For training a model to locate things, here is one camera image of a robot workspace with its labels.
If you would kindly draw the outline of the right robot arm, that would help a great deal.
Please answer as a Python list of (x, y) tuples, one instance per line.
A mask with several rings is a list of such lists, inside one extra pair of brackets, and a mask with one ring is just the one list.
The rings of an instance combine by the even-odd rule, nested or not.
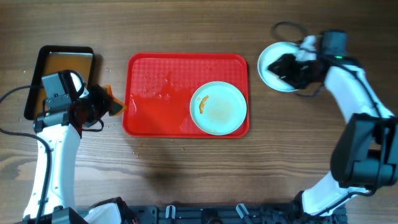
[(346, 121), (330, 171), (282, 209), (286, 218), (304, 223), (325, 219), (348, 200), (371, 197), (397, 182), (397, 117), (379, 101), (357, 60), (317, 53), (302, 60), (284, 53), (262, 71), (296, 89), (322, 82)]

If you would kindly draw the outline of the orange green sponge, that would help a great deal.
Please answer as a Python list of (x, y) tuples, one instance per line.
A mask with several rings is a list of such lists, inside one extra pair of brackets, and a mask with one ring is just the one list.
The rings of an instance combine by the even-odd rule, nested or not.
[(109, 116), (121, 115), (127, 109), (127, 106), (113, 95), (110, 85), (102, 86), (102, 89), (111, 97), (111, 104), (108, 110)]

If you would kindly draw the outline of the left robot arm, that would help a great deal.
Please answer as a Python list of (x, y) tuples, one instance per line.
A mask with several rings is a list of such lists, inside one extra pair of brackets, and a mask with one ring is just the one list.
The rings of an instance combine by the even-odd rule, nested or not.
[(71, 89), (47, 99), (47, 104), (48, 110), (34, 121), (38, 159), (23, 223), (137, 223), (121, 197), (94, 204), (85, 217), (75, 210), (75, 161), (82, 132), (101, 122), (105, 113), (119, 115), (125, 105), (109, 85), (81, 93)]

